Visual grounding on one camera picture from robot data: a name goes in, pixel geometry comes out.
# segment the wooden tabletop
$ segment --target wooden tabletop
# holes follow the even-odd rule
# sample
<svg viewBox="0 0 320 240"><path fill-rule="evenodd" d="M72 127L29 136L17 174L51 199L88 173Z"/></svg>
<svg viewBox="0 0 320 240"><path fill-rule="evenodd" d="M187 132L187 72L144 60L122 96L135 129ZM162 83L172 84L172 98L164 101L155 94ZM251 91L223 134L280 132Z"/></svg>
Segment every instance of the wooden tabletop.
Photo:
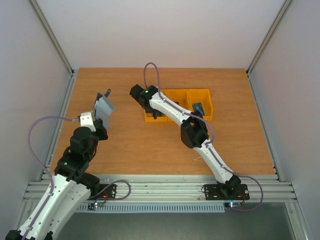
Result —
<svg viewBox="0 0 320 240"><path fill-rule="evenodd" d="M274 174L262 125L244 69L161 68L163 89L210 89L214 107L213 143L225 163L239 174ZM156 71L146 71L149 85L157 85ZM90 162L92 174L212 174L203 159L180 140L174 122L146 123L141 106L129 96L141 86L142 68L81 68L66 117L91 111L97 92L111 88L109 99L116 109L107 129L109 139L100 141ZM63 124L52 168L69 146L79 123Z"/></svg>

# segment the white panel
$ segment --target white panel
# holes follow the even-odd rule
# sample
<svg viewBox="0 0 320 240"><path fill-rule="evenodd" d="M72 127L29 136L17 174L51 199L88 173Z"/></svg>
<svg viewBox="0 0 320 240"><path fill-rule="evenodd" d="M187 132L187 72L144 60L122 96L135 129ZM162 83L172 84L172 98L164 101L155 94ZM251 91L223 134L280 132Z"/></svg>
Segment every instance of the white panel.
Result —
<svg viewBox="0 0 320 240"><path fill-rule="evenodd" d="M28 1L4 1L0 29L0 239L5 239L28 181L39 177L27 149L27 130L36 119L57 114L69 76ZM52 125L42 123L32 134L39 156Z"/></svg>
<svg viewBox="0 0 320 240"><path fill-rule="evenodd" d="M319 239L320 1L295 0L252 73L275 158Z"/></svg>
<svg viewBox="0 0 320 240"><path fill-rule="evenodd" d="M38 0L74 69L247 68L283 0Z"/></svg>

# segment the vent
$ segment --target vent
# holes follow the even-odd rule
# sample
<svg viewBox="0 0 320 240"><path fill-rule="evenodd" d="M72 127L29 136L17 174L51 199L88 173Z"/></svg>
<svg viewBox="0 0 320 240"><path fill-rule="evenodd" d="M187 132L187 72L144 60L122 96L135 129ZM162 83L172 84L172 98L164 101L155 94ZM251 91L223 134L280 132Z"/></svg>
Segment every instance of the vent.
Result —
<svg viewBox="0 0 320 240"><path fill-rule="evenodd" d="M224 213L223 203L106 203L90 210L83 203L77 213L135 214L135 213Z"/></svg>

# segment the purple cable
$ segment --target purple cable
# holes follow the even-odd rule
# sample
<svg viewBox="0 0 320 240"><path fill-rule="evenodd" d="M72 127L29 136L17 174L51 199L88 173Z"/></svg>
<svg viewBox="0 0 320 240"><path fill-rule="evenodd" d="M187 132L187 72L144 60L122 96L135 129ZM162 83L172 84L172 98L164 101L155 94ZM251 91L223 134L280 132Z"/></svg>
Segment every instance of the purple cable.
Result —
<svg viewBox="0 0 320 240"><path fill-rule="evenodd" d="M32 130L34 129L34 127L40 123L41 121L43 120L47 120L47 119L60 119L60 120L66 120L66 121L69 121L69 122L76 122L78 121L75 120L75 119L70 119L70 118L66 118L66 117L62 117L62 116L45 116L45 117L42 117L42 118L39 118L38 120L36 120L29 128L28 130L28 133L27 133L27 138L26 138L26 142L27 142L27 146L28 146L28 149L31 153L31 155L33 156L33 158L37 161L37 163L41 166L41 168L45 171L45 173L49 176L49 179L50 179L50 184L51 184L51 188L50 188L50 195L48 195L46 197L46 199L44 200L43 204L41 205L41 207L39 208L38 212L35 214L34 218L32 219L31 223L29 224L29 229L27 231L25 231L23 237L21 240L25 240L30 229L32 228L32 226L34 225L35 221L37 220L37 218L39 217L40 213L42 212L42 210L45 208L47 202L49 201L49 198L51 197L53 191L54 191L54 179L53 177L51 176L49 170L46 168L46 166L40 161L40 159L37 157L37 155L35 154L34 150L32 149L31 147L31 140L30 140L30 136L31 136L31 132Z"/></svg>
<svg viewBox="0 0 320 240"><path fill-rule="evenodd" d="M102 194L107 188L109 188L111 185L116 184L116 183L124 183L128 186L129 190L128 193L123 196L123 197L119 197L119 198L107 198L107 200L123 200L126 199L130 194L131 194L131 186L130 184L126 181L126 180L117 180L117 181L113 181L112 183L108 184L107 186L105 186L100 192L98 192L95 196L91 196L88 198L88 200L93 199L94 197L98 196L99 194Z"/></svg>
<svg viewBox="0 0 320 240"><path fill-rule="evenodd" d="M161 87L160 87L160 74L159 74L159 69L158 67L153 63L153 62L148 62L144 69L143 69L143 80L144 80L144 85L145 87L147 88L148 85L147 85L147 81L146 81L146 69L147 69L147 66L148 65L153 65L154 68L155 68L155 71L156 71L156 76L157 76L157 83L158 83L158 94L159 94L159 97L161 98L161 100L163 100L164 102L166 102L168 105L170 105L171 107L173 107L175 110L177 110L179 113L182 113L182 114L185 114L189 117L193 117L193 118L196 118L196 119L199 119L201 120L202 122L204 122L211 130L212 132L212 140L207 142L205 145L208 146L209 144L212 144L213 141L215 140L215 131L213 129L213 127L211 126L211 124L209 124L209 122L207 122L206 120L204 120L202 117L199 117L199 116L196 116L196 115L193 115L193 114L190 114L190 113L187 113L187 112L183 112L182 110L180 110L178 107L176 107L174 104L172 104L171 102L165 100L162 96L161 96ZM264 200L264 191L262 189L262 186L261 184L252 176L247 176L247 175L239 175L237 173L235 173L234 171L231 171L229 169L227 169L225 166L223 166L223 164L219 161L219 159L217 158L217 156L215 155L215 153L211 150L210 147L208 147L210 153L212 154L212 156L214 157L214 159L218 162L218 164L224 169L226 170L227 172L233 174L233 175L236 175L240 178L248 178L248 179L251 179L253 181L256 182L256 184L259 186L260 188L260 191L261 191L261 199L260 199L260 202L258 203L257 206L253 207L253 208L250 208L250 209L241 209L241 208L236 208L236 207L227 207L227 209L233 209L233 210L237 210L237 211L243 211L243 212L249 212L249 211L253 211L253 210L256 210L257 208L259 208Z"/></svg>

